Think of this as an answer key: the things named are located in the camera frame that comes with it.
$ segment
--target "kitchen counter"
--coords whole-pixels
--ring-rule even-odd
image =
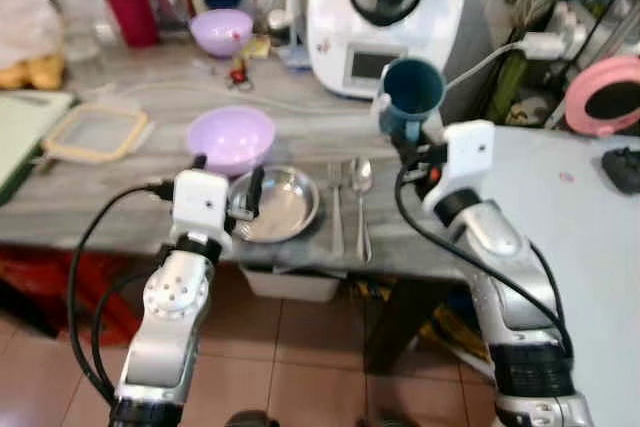
[[[228,91],[229,62],[215,61],[191,44],[160,46],[111,54],[108,69],[113,94],[135,99],[155,123],[140,149],[103,165],[58,162],[46,173],[32,174],[13,200],[0,208],[0,242],[72,248],[95,212],[122,189],[171,177],[190,164],[186,149],[189,124],[201,113],[229,104],[263,109],[276,123],[277,140],[269,163],[294,165],[309,174],[321,193],[320,215],[295,239],[274,245],[235,242],[227,258],[284,267],[393,272],[411,259],[428,256],[429,275],[460,278],[456,260],[415,236],[396,212],[393,181],[399,167],[395,152],[377,133],[369,102],[337,97],[309,72],[291,73],[275,59],[255,60],[250,94]],[[331,255],[331,207],[327,162],[356,155],[373,160],[374,187],[367,194],[374,261],[360,264],[355,255],[356,199],[342,195],[346,254]],[[137,194],[117,205],[100,224],[89,247],[105,251],[154,253],[167,238],[168,204]],[[411,199],[417,207],[417,201]]]

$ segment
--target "fork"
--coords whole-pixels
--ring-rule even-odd
[[[340,209],[340,187],[342,187],[342,164],[330,162],[327,166],[329,187],[333,192],[333,211],[331,215],[332,237],[331,252],[337,257],[344,255],[344,236],[342,233],[342,213]]]

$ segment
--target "blue mug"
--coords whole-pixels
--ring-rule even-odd
[[[374,99],[380,130],[417,142],[422,124],[440,108],[445,93],[444,77],[429,62],[413,58],[394,60],[382,71]]]

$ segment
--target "red cup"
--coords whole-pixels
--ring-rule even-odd
[[[149,47],[158,42],[158,30],[149,0],[107,0],[129,47]]]

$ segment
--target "white kitchen appliance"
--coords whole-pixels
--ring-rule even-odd
[[[382,69],[399,57],[443,69],[464,0],[308,0],[307,48],[329,90],[373,98]]]

